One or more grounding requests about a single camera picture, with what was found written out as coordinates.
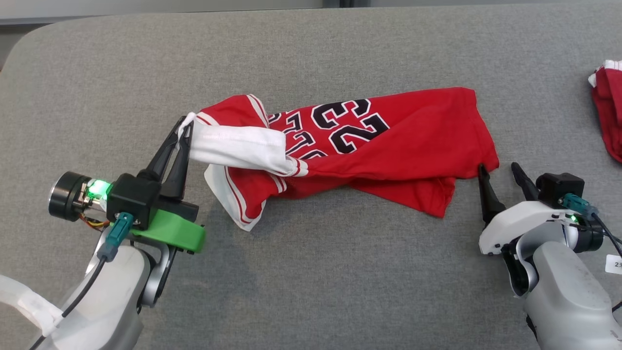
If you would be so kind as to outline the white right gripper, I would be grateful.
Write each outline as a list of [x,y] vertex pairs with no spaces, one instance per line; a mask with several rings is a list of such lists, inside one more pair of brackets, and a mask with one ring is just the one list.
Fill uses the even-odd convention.
[[486,166],[480,164],[478,168],[482,219],[486,226],[480,234],[479,248],[484,255],[500,254],[504,244],[508,244],[548,220],[564,221],[566,219],[567,209],[554,209],[537,201],[538,188],[517,162],[511,163],[511,171],[526,201],[506,209],[506,206],[496,197]]

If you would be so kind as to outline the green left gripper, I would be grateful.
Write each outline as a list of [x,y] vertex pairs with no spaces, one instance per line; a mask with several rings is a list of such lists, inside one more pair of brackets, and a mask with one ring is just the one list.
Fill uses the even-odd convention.
[[135,237],[144,237],[150,241],[161,242],[180,250],[186,250],[189,253],[200,253],[204,248],[206,232],[204,226],[195,223],[199,206],[180,201],[184,199],[194,128],[194,122],[182,126],[184,121],[185,117],[179,118],[147,168],[138,173],[139,177],[150,181],[163,181],[173,149],[178,148],[161,191],[163,197],[172,200],[159,199],[156,205],[156,213],[151,219],[148,229],[132,228],[131,234]]

